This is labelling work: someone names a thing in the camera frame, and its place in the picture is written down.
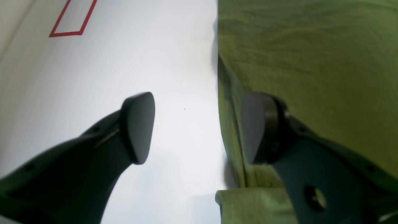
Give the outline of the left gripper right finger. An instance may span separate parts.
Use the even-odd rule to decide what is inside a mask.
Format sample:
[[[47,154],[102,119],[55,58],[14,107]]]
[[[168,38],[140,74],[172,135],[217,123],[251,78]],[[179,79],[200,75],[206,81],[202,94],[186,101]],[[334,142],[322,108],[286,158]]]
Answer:
[[[317,136],[282,99],[245,93],[241,122],[247,161],[275,169],[300,224],[397,223],[397,179]]]

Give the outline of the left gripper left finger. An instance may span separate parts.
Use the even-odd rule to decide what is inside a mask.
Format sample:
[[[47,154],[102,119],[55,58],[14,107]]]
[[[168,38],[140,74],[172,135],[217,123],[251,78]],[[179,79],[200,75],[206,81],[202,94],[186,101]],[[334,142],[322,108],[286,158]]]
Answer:
[[[144,164],[155,120],[151,92],[125,99],[82,135],[1,179],[1,216],[22,224],[99,224],[120,175]]]

